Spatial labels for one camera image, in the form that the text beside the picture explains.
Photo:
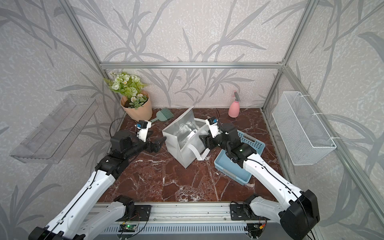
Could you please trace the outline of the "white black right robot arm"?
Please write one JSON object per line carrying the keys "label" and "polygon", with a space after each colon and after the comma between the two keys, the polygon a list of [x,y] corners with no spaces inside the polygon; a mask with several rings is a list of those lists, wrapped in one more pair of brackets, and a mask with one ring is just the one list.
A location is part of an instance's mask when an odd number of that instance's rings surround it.
{"label": "white black right robot arm", "polygon": [[302,191],[277,173],[253,147],[241,141],[233,124],[221,124],[212,117],[206,125],[208,134],[199,136],[205,149],[224,150],[234,164],[252,174],[276,198],[276,202],[253,198],[249,203],[252,213],[280,223],[293,240],[313,240],[312,229],[320,221],[317,196],[310,190]]}

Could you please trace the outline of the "white insulated delivery bag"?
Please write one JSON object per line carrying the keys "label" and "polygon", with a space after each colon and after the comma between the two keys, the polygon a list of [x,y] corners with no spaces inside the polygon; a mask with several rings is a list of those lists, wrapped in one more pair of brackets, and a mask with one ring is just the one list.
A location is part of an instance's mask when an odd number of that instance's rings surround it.
{"label": "white insulated delivery bag", "polygon": [[168,152],[187,168],[194,160],[203,161],[210,150],[204,147],[199,136],[207,135],[206,121],[195,118],[193,108],[189,108],[162,130],[166,137]]}

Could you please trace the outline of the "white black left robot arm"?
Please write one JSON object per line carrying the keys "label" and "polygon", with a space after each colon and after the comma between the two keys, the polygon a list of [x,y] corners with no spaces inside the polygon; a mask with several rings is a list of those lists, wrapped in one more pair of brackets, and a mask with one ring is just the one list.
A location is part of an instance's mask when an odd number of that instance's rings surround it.
{"label": "white black left robot arm", "polygon": [[111,137],[111,150],[97,164],[86,184],[70,203],[44,228],[36,227],[30,240],[93,240],[113,222],[139,218],[134,200],[119,196],[88,221],[86,216],[104,192],[121,176],[141,153],[158,153],[166,137],[147,140],[147,130],[138,135],[122,130]]}

